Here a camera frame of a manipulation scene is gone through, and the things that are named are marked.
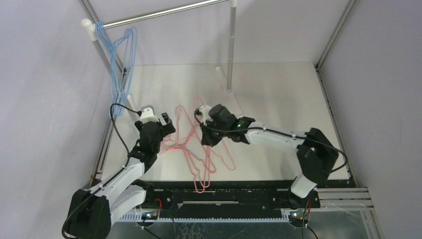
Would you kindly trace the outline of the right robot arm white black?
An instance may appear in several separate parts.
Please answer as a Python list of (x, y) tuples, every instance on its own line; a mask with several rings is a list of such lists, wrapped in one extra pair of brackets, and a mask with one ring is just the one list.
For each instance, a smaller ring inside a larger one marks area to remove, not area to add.
[(254, 118), (238, 118), (221, 104), (202, 105), (194, 114), (202, 131), (202, 145), (213, 147), (227, 137), (233, 142), (266, 146), (295, 156), (301, 171), (287, 194), (293, 207), (301, 207), (310, 192), (337, 170), (334, 165), (341, 151), (317, 128), (306, 132), (281, 130)]

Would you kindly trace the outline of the pink wire hanger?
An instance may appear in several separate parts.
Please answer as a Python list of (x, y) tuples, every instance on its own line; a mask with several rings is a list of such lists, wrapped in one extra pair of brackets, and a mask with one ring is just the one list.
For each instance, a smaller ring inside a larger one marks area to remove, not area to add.
[[(200, 96), (194, 96), (193, 98), (193, 104), (195, 107), (201, 107), (205, 104), (205, 101)], [(224, 149), (223, 154), (219, 154), (217, 151), (212, 149), (210, 146), (206, 146), (207, 152), (210, 152), (209, 154), (214, 154), (215, 156), (218, 156), (222, 162), (222, 164), (227, 168), (229, 171), (234, 171), (236, 169), (235, 161), (232, 157), (232, 154), (230, 150), (228, 149), (228, 146), (226, 144), (226, 140), (222, 140), (222, 149)]]
[(216, 167), (211, 159), (211, 148), (209, 146), (200, 145), (200, 152), (204, 153), (204, 158), (197, 156), (188, 149), (189, 143), (195, 140), (200, 141), (198, 134), (192, 131), (184, 137), (184, 142), (179, 147), (187, 161), (189, 171), (194, 177), (194, 190), (196, 193), (202, 194), (211, 185), (211, 175), (216, 172)]
[[(181, 149), (183, 152), (188, 152), (187, 149), (188, 144), (191, 140), (197, 139), (199, 140), (199, 135), (197, 132), (198, 124), (194, 123), (188, 115), (186, 108), (182, 105), (177, 106), (175, 108), (175, 116), (176, 116), (176, 137), (172, 139), (170, 136), (167, 136), (164, 141), (161, 143), (161, 148), (164, 150), (161, 154), (168, 152), (170, 150)], [(186, 136), (182, 137), (182, 133), (184, 129), (181, 127), (181, 120), (184, 117), (188, 123), (188, 133)]]
[[(189, 171), (191, 175), (193, 175), (193, 184), (195, 192), (198, 194), (202, 194), (205, 192), (206, 188), (210, 186), (211, 183), (211, 157), (210, 152), (207, 152), (207, 148), (204, 148), (205, 159), (202, 160), (198, 156), (194, 155), (190, 150), (184, 150), (184, 156), (186, 158)], [(198, 169), (194, 163), (194, 159), (199, 161), (203, 165), (203, 177), (201, 177), (201, 170)]]

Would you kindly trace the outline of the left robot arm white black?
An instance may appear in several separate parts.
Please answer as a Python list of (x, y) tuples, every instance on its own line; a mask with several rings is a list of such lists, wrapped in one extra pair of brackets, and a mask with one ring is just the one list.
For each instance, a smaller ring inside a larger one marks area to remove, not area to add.
[(176, 130), (167, 113), (162, 113), (163, 121), (152, 108), (138, 114), (135, 127), (139, 139), (128, 153), (126, 162), (105, 181), (73, 194), (61, 229), (62, 237), (105, 239), (113, 224), (132, 208), (138, 205), (148, 208), (155, 203), (155, 193), (139, 185), (139, 178), (157, 160), (163, 139)]

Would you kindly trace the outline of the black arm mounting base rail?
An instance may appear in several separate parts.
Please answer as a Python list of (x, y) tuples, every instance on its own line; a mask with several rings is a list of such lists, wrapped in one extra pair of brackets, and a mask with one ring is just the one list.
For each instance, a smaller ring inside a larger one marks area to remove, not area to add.
[(145, 182), (145, 201), (132, 210), (149, 211), (147, 206), (156, 198), (162, 200), (160, 218), (179, 221), (246, 221), (279, 219), (282, 211), (302, 210), (308, 202), (311, 209), (319, 209), (331, 201), (354, 199), (356, 189), (347, 186), (344, 180), (336, 180), (329, 187), (317, 188), (310, 195), (300, 199), (292, 195), (291, 180), (269, 181), (215, 181), (198, 194), (193, 182), (152, 181)]

